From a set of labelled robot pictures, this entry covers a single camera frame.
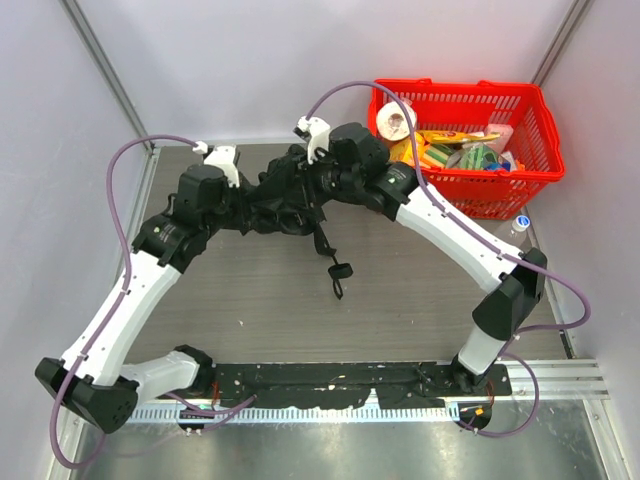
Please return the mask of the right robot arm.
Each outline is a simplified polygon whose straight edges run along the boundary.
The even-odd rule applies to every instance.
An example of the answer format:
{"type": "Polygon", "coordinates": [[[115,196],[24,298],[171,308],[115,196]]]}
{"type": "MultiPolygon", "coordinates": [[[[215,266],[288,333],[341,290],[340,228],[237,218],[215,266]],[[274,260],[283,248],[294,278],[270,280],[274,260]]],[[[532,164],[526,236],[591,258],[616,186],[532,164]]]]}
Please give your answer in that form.
{"type": "Polygon", "coordinates": [[[361,124],[331,128],[311,117],[301,118],[298,128],[307,143],[315,205],[335,200],[384,215],[437,246],[485,291],[452,361],[463,392],[484,387],[489,369],[541,300],[546,256],[522,252],[463,215],[410,165],[390,162],[386,145],[361,124]]]}

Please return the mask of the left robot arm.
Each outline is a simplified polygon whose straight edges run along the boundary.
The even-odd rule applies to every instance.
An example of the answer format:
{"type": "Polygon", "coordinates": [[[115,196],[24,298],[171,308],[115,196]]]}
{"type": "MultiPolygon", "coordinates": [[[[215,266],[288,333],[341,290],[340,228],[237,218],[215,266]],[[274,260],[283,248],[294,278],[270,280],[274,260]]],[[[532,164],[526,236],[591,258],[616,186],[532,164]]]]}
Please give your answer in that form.
{"type": "Polygon", "coordinates": [[[83,334],[61,358],[37,365],[35,376],[49,394],[103,433],[121,428],[147,401],[212,386],[213,360],[194,347],[137,365],[125,358],[159,301],[227,222],[239,185],[234,168],[189,167],[169,209],[143,224],[127,270],[83,334]]]}

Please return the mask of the black folding umbrella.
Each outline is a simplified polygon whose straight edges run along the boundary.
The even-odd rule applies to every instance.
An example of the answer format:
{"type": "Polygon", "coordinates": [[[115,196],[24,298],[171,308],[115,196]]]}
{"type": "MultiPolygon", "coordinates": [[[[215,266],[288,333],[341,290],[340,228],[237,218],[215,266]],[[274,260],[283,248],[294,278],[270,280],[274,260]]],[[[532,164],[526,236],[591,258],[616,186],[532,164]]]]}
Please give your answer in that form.
{"type": "Polygon", "coordinates": [[[311,169],[306,164],[306,150],[291,145],[286,152],[271,160],[258,182],[251,183],[239,175],[239,231],[245,235],[282,233],[313,237],[317,254],[329,257],[328,268],[332,289],[337,299],[344,296],[341,281],[353,275],[348,263],[340,263],[336,249],[327,239],[321,223],[326,219],[319,195],[312,186],[311,169]]]}

